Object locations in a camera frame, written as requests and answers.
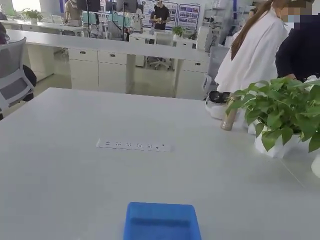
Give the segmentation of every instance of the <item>blue plastic container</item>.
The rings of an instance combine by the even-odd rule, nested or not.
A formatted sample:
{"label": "blue plastic container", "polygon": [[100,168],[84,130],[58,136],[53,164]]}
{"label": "blue plastic container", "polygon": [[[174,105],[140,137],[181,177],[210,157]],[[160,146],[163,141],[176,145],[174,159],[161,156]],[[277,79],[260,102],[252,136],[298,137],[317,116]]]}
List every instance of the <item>blue plastic container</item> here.
{"label": "blue plastic container", "polygon": [[123,240],[201,240],[192,205],[130,202]]}

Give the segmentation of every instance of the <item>white flower pot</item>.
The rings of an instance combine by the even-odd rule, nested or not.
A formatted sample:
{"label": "white flower pot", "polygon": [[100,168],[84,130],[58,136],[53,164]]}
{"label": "white flower pot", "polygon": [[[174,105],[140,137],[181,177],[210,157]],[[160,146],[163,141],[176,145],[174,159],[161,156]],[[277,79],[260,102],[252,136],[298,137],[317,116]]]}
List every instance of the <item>white flower pot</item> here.
{"label": "white flower pot", "polygon": [[311,170],[318,178],[320,178],[320,154],[315,157],[311,165]]}
{"label": "white flower pot", "polygon": [[269,151],[265,149],[265,146],[262,143],[262,133],[255,139],[254,146],[262,154],[266,154],[271,158],[282,159],[286,153],[288,153],[292,148],[294,148],[300,141],[299,135],[293,135],[292,138],[283,145],[282,137],[280,136],[273,148]]}
{"label": "white flower pot", "polygon": [[177,40],[179,40],[181,37],[179,36],[179,35],[176,35],[176,34],[174,34],[173,35],[173,40],[174,41],[177,41]]}
{"label": "white flower pot", "polygon": [[33,24],[33,25],[38,24],[38,19],[37,18],[31,18],[31,24]]}

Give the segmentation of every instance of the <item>black object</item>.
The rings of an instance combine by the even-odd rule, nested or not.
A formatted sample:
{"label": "black object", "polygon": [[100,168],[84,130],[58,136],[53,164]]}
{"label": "black object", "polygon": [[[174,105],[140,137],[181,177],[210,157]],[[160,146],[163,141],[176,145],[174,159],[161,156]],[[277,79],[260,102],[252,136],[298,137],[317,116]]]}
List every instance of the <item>black object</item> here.
{"label": "black object", "polygon": [[77,0],[77,7],[80,11],[86,11],[88,17],[88,38],[90,38],[89,12],[99,12],[101,10],[100,0]]}
{"label": "black object", "polygon": [[111,11],[113,14],[114,11],[117,9],[117,3],[114,1],[106,1],[105,2],[105,10],[106,11]]}
{"label": "black object", "polygon": [[209,100],[216,104],[226,104],[229,96],[230,92],[219,92],[216,90],[210,91],[208,94]]}

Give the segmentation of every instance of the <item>hand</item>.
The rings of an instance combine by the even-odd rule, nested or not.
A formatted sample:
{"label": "hand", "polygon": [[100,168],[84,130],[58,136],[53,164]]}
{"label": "hand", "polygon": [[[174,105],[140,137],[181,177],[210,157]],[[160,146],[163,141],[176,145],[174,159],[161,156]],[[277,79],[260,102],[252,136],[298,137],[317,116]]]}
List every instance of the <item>hand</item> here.
{"label": "hand", "polygon": [[290,78],[290,79],[297,79],[296,76],[293,73],[291,73],[291,74],[289,74],[289,75],[287,75],[285,77],[286,78]]}

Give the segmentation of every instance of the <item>poster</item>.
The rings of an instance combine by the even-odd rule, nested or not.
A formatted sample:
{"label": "poster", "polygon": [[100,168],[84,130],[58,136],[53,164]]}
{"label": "poster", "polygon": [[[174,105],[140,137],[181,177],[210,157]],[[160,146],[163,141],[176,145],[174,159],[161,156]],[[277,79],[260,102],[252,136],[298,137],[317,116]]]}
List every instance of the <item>poster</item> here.
{"label": "poster", "polygon": [[177,25],[193,31],[197,30],[200,6],[180,4]]}
{"label": "poster", "polygon": [[[141,0],[140,4],[143,5],[143,20],[144,27],[151,27],[150,15],[155,10],[155,0]],[[174,2],[163,1],[163,4],[169,9],[170,22],[165,25],[166,29],[172,29],[177,24],[178,4]]]}

